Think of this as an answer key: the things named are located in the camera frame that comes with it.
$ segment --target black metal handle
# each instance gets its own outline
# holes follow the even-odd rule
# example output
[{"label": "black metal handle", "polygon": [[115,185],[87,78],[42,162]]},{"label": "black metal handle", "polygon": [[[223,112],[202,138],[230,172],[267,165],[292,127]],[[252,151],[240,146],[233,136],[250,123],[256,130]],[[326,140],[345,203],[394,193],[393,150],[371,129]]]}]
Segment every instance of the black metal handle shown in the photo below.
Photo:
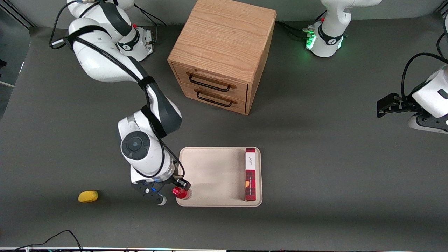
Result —
[{"label": "black metal handle", "polygon": [[228,85],[226,89],[223,89],[223,88],[214,87],[214,86],[211,86],[211,85],[199,82],[199,81],[194,81],[194,80],[191,79],[192,77],[193,77],[193,75],[190,74],[190,78],[189,79],[190,79],[191,83],[198,84],[198,85],[203,86],[203,87],[208,87],[208,88],[220,91],[220,92],[228,92],[230,90],[230,85]]},{"label": "black metal handle", "polygon": [[232,101],[230,101],[229,104],[224,104],[224,103],[220,103],[220,102],[217,102],[217,101],[214,101],[214,100],[210,100],[210,99],[207,99],[207,98],[204,98],[204,97],[200,97],[199,94],[201,94],[200,91],[198,91],[198,93],[196,94],[196,96],[197,96],[198,99],[200,99],[200,100],[208,101],[208,102],[211,102],[211,103],[213,103],[213,104],[216,104],[216,105],[219,105],[219,106],[223,106],[223,107],[226,107],[226,108],[229,108],[230,106],[232,106]]}]

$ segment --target black cable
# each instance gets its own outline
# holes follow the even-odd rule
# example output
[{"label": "black cable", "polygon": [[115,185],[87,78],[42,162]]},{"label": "black cable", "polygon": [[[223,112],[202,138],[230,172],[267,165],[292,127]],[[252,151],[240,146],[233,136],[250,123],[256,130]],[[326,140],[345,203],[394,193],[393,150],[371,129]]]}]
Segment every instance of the black cable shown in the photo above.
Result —
[{"label": "black cable", "polygon": [[51,239],[53,239],[54,237],[56,237],[56,236],[58,236],[58,235],[60,235],[60,234],[62,234],[62,233],[64,233],[64,232],[69,232],[69,233],[73,236],[73,238],[75,238],[75,241],[76,241],[76,244],[78,245],[79,251],[82,252],[82,247],[81,247],[81,245],[80,245],[78,239],[76,238],[75,234],[74,234],[71,230],[68,230],[68,229],[67,229],[67,230],[64,230],[64,231],[61,231],[61,232],[57,233],[56,235],[54,235],[54,236],[48,238],[44,243],[33,243],[33,244],[30,244],[30,245],[26,245],[26,246],[18,247],[18,248],[16,248],[16,249],[14,249],[13,251],[21,250],[21,249],[26,248],[26,247],[32,247],[32,246],[40,246],[40,245],[44,245],[44,244],[46,244],[48,241],[50,241]]},{"label": "black cable", "polygon": [[152,22],[155,26],[158,26],[158,24],[157,24],[156,22],[154,22],[154,20],[152,20],[152,18],[151,18],[150,16],[148,16],[148,15],[144,12],[144,10],[143,10],[142,8],[138,7],[136,4],[134,4],[134,6],[137,7],[137,9],[138,9],[141,13],[143,13],[143,15],[145,15],[149,20],[151,20],[151,22]]},{"label": "black cable", "polygon": [[106,57],[107,59],[112,61],[113,63],[115,63],[118,67],[120,67],[127,74],[129,74],[136,82],[140,81],[140,79],[137,77],[137,75],[135,75],[129,68],[127,68],[121,62],[119,62],[114,56],[110,55],[105,50],[97,47],[96,45],[94,45],[94,44],[92,44],[92,43],[90,43],[88,41],[85,41],[85,40],[81,39],[80,37],[74,38],[73,40],[77,41],[77,42],[80,42],[80,43],[82,43],[82,44],[92,48],[93,50],[97,51],[98,53],[100,53],[101,55],[103,55],[104,57]]},{"label": "black cable", "polygon": [[30,21],[28,21],[24,16],[22,16],[22,14],[20,14],[20,12],[18,12],[18,11],[16,10],[16,8],[12,7],[7,1],[4,1],[4,3],[7,4],[7,5],[8,5],[8,6],[9,6],[15,13],[19,14],[19,16],[20,16],[23,20],[25,20],[27,23],[29,23],[31,27],[34,27],[34,25],[33,25]]},{"label": "black cable", "polygon": [[152,20],[152,18],[150,16],[148,16],[148,14],[146,14],[142,9],[139,9],[140,12],[143,13],[143,15],[145,15],[149,20],[151,20],[151,22],[155,25],[155,26],[159,26],[158,23],[154,22],[154,20]]},{"label": "black cable", "polygon": [[291,30],[302,31],[302,29],[290,26],[289,24],[286,24],[286,23],[283,23],[283,22],[280,22],[280,21],[276,21],[276,24],[279,24],[281,26],[287,27],[287,28],[289,28]]},{"label": "black cable", "polygon": [[[139,82],[139,81],[140,81],[140,79],[139,79],[139,78],[138,78],[138,77],[137,77],[137,76],[136,76],[136,75],[135,75],[129,68],[127,68],[126,66],[124,66],[121,62],[119,62],[115,57],[113,57],[112,55],[110,55],[108,52],[102,50],[101,48],[95,46],[94,44],[92,44],[92,43],[90,43],[90,42],[88,42],[88,41],[85,41],[85,40],[83,40],[83,39],[81,39],[81,38],[79,38],[79,37],[75,38],[74,41],[80,42],[80,43],[82,43],[82,44],[84,44],[84,45],[86,45],[86,46],[92,48],[92,49],[95,50],[96,52],[100,53],[101,55],[103,55],[104,57],[106,57],[107,59],[109,59],[110,61],[112,61],[112,62],[113,62],[114,64],[116,64],[118,67],[120,67],[121,69],[123,69],[123,71],[125,71],[127,74],[129,74],[129,75],[130,75],[136,82]],[[148,108],[150,108],[150,107],[151,107],[151,101],[150,101],[148,92],[146,91],[146,89],[143,90],[143,91],[145,92],[146,105],[148,106]],[[156,132],[155,129],[154,129],[154,126],[153,126],[152,123],[151,123],[151,121],[149,121],[149,125],[151,126],[152,131],[153,131],[153,132]],[[171,153],[171,155],[174,157],[174,159],[175,159],[177,162],[179,162],[179,165],[180,165],[181,168],[182,168],[182,173],[183,173],[182,176],[184,176],[184,175],[185,175],[185,169],[184,169],[184,166],[181,164],[179,158],[178,158],[176,155],[174,155],[174,153],[171,151],[171,149],[168,148],[168,146],[162,141],[162,139],[161,139],[157,134],[155,134],[155,135],[156,135],[156,137],[157,137],[157,139],[158,139],[158,141],[159,141],[160,148],[162,149],[162,162],[161,162],[161,164],[160,164],[159,170],[158,170],[154,175],[151,175],[151,176],[146,176],[146,175],[144,175],[144,174],[141,174],[138,170],[136,170],[136,171],[137,171],[139,174],[141,174],[142,176],[146,177],[146,178],[153,178],[153,177],[157,176],[157,175],[160,173],[160,171],[162,170],[162,168],[163,168],[163,166],[164,166],[164,164],[165,164],[165,148],[166,148],[166,149],[168,150],[168,152]]]},{"label": "black cable", "polygon": [[[151,108],[151,101],[149,99],[148,91],[146,89],[143,90],[143,91],[145,92],[146,106],[148,106],[148,108]],[[151,127],[152,132],[154,132],[154,135],[157,137],[157,140],[159,141],[159,144],[160,144],[160,148],[162,149],[162,162],[160,163],[159,170],[154,175],[146,176],[146,175],[141,174],[139,171],[137,171],[137,172],[140,173],[143,177],[153,178],[153,177],[157,176],[160,173],[160,171],[162,170],[162,168],[163,168],[163,166],[165,164],[165,149],[164,149],[164,145],[162,144],[163,143],[162,139],[160,139],[160,137],[157,134],[155,134],[156,131],[155,131],[154,126],[152,125],[151,121],[149,121],[149,126]]]},{"label": "black cable", "polygon": [[443,58],[445,58],[445,56],[443,55],[442,50],[440,50],[440,41],[443,39],[444,36],[446,36],[445,33],[443,33],[443,34],[439,37],[439,39],[437,40],[437,43],[436,43],[437,52],[438,52],[438,53],[440,54],[440,56],[442,56]]},{"label": "black cable", "polygon": [[8,12],[11,17],[13,17],[15,20],[17,20],[19,23],[21,23],[25,28],[28,28],[20,19],[18,19],[16,16],[14,16],[8,9],[6,9],[3,5],[0,4],[0,7],[2,7],[6,12]]},{"label": "black cable", "polygon": [[326,10],[325,10],[324,12],[322,12],[322,14],[320,14],[320,15],[314,20],[314,22],[317,22],[317,21],[319,20],[319,18],[320,18],[321,16],[323,16],[326,12],[327,12]]},{"label": "black cable", "polygon": [[143,10],[142,8],[138,7],[136,4],[134,4],[134,6],[137,7],[139,10],[141,10],[141,11],[143,11],[143,12],[146,12],[146,13],[147,13],[148,15],[150,15],[151,17],[153,17],[153,18],[159,20],[160,22],[162,22],[162,24],[163,24],[164,26],[167,25],[162,19],[160,19],[160,18],[154,16],[153,14],[147,12],[146,10]]},{"label": "black cable", "polygon": [[174,159],[175,159],[175,160],[179,163],[179,165],[181,166],[181,168],[182,168],[182,177],[184,177],[184,176],[185,176],[185,169],[184,169],[184,166],[182,165],[181,161],[179,160],[179,158],[178,158],[176,155],[174,155],[174,153],[171,151],[171,149],[168,148],[168,146],[165,144],[165,142],[162,141],[162,143],[163,143],[163,145],[165,146],[165,148],[168,150],[168,152],[174,157]]},{"label": "black cable", "polygon": [[278,24],[281,27],[283,27],[285,29],[285,31],[288,32],[290,35],[292,35],[292,36],[294,36],[294,37],[296,37],[298,39],[305,39],[305,36],[301,37],[301,36],[299,36],[299,35],[297,35],[297,34],[295,34],[295,33],[293,33],[291,31],[291,30],[302,31],[302,29],[298,29],[298,28],[292,27],[292,26],[290,26],[288,24],[285,24],[283,22],[280,22],[280,21],[276,21],[276,24]]},{"label": "black cable", "polygon": [[95,7],[96,5],[98,5],[98,4],[100,4],[100,3],[101,3],[101,2],[98,1],[98,2],[93,3],[91,6],[87,7],[87,9],[85,9],[85,10],[81,13],[81,15],[79,15],[79,17],[84,16],[84,14],[86,14],[89,10],[91,10],[93,7]]},{"label": "black cable", "polygon": [[438,8],[438,10],[441,11],[441,10],[442,10],[443,8],[445,8],[445,6],[447,6],[447,5],[448,5],[448,2],[445,3],[442,7]]},{"label": "black cable", "polygon": [[438,59],[439,61],[442,61],[445,64],[448,64],[448,60],[445,58],[442,58],[439,55],[433,54],[433,53],[428,53],[428,52],[421,52],[421,53],[417,53],[416,55],[412,56],[412,58],[409,59],[408,63],[406,63],[405,69],[403,70],[403,75],[401,77],[401,96],[403,98],[403,102],[405,103],[406,107],[408,109],[410,109],[411,107],[409,106],[409,103],[406,99],[405,96],[405,77],[406,77],[406,73],[408,72],[408,68],[411,65],[411,62],[414,61],[416,58],[420,57],[420,56],[430,56],[433,57],[435,59]]},{"label": "black cable", "polygon": [[53,30],[52,30],[52,35],[50,36],[50,41],[48,42],[48,46],[49,47],[51,47],[51,49],[59,49],[59,48],[62,48],[62,47],[64,47],[66,44],[64,43],[64,44],[62,44],[61,46],[58,46],[58,47],[53,47],[53,45],[52,45],[52,43],[53,43],[53,36],[54,36],[54,34],[55,34],[55,31],[56,31],[56,25],[57,25],[57,21],[59,20],[59,16],[60,16],[60,14],[62,13],[62,11],[65,9],[65,8],[67,8],[67,6],[69,6],[70,4],[73,4],[73,3],[76,3],[76,1],[71,1],[71,2],[69,2],[69,3],[67,3],[67,4],[65,4],[60,10],[59,10],[59,12],[58,12],[58,14],[57,14],[57,16],[56,16],[56,20],[55,20],[55,24],[53,25]]},{"label": "black cable", "polygon": [[155,39],[153,39],[154,43],[157,42],[157,38],[159,37],[159,26],[155,27]]}]

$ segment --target table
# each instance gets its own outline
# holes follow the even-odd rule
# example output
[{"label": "table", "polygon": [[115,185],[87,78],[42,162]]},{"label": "table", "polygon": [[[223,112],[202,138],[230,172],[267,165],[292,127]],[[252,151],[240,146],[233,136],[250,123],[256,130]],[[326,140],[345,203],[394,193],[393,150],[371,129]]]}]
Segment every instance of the table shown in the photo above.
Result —
[{"label": "table", "polygon": [[[409,113],[376,118],[376,101],[399,91],[407,60],[435,52],[439,15],[353,21],[328,59],[276,26],[249,116],[183,96],[166,61],[181,28],[160,27],[142,63],[184,118],[165,142],[175,153],[260,148],[261,206],[183,208],[171,196],[160,207],[140,198],[116,137],[117,122],[145,103],[140,88],[90,79],[68,48],[47,46],[50,29],[37,28],[0,125],[2,246],[71,229],[84,247],[448,248],[447,136],[408,128]],[[413,63],[408,92],[440,66]],[[77,202],[85,190],[101,199]],[[48,246],[75,243],[67,235]]]}]

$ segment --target tray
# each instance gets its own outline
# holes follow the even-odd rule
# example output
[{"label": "tray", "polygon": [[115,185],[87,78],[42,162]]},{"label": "tray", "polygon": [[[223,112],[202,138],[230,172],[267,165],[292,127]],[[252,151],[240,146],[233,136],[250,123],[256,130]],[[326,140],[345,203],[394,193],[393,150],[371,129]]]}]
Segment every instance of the tray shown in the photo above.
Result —
[{"label": "tray", "polygon": [[[257,154],[256,195],[245,201],[245,152],[255,148]],[[263,201],[261,154],[256,147],[186,147],[179,155],[185,179],[191,183],[192,196],[177,199],[184,207],[257,207]]]}]

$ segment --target black clamp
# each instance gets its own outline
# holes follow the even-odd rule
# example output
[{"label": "black clamp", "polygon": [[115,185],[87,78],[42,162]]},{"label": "black clamp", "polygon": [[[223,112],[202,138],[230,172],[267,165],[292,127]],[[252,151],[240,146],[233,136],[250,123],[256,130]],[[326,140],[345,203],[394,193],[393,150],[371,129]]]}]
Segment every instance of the black clamp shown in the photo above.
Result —
[{"label": "black clamp", "polygon": [[336,44],[336,43],[337,43],[337,42],[344,36],[343,34],[340,35],[340,36],[337,36],[337,37],[331,37],[331,36],[328,36],[327,34],[325,34],[325,33],[323,32],[323,30],[322,30],[322,24],[319,25],[318,33],[319,33],[319,36],[320,36],[323,40],[325,40],[325,43],[326,43],[327,45],[334,45],[334,44]]},{"label": "black clamp", "polygon": [[132,188],[138,191],[142,197],[149,198],[157,204],[163,203],[163,196],[159,193],[164,184],[159,182],[137,181],[137,184],[131,183]]},{"label": "black clamp", "polygon": [[422,113],[422,107],[411,95],[404,99],[397,93],[392,93],[376,102],[377,117],[383,117],[389,113],[416,112]]}]

